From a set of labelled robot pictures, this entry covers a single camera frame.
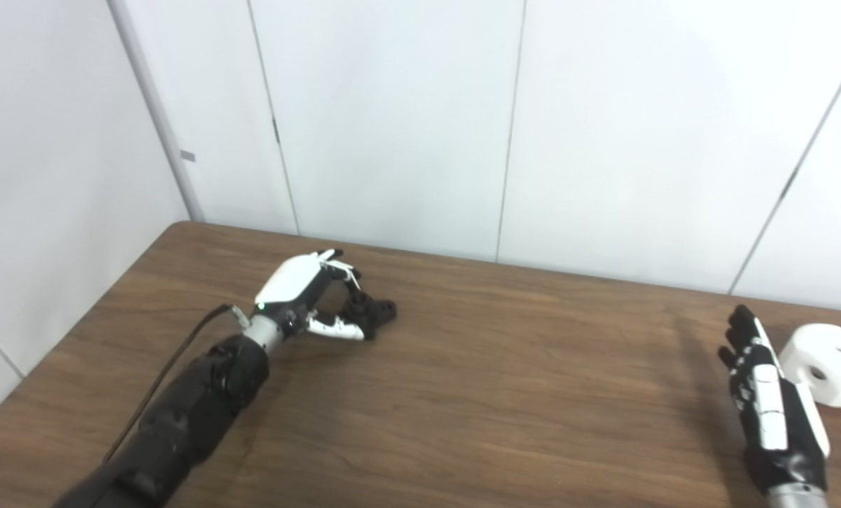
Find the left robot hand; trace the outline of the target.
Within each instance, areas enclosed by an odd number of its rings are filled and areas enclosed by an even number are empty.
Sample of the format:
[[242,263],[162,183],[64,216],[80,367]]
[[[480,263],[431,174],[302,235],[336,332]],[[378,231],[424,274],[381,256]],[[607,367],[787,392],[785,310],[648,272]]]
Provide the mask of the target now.
[[342,316],[322,311],[318,302],[328,287],[341,281],[350,294],[359,292],[359,271],[337,260],[343,250],[320,250],[284,261],[254,297],[250,326],[244,334],[265,349],[311,332],[321,337],[368,341],[368,332]]

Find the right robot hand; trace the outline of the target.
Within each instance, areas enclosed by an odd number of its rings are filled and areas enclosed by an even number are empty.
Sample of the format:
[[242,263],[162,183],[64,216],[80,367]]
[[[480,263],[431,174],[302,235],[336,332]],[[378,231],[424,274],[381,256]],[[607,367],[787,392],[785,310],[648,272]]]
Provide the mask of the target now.
[[762,322],[740,303],[718,357],[746,444],[747,476],[769,502],[823,504],[830,441],[804,382],[787,379]]

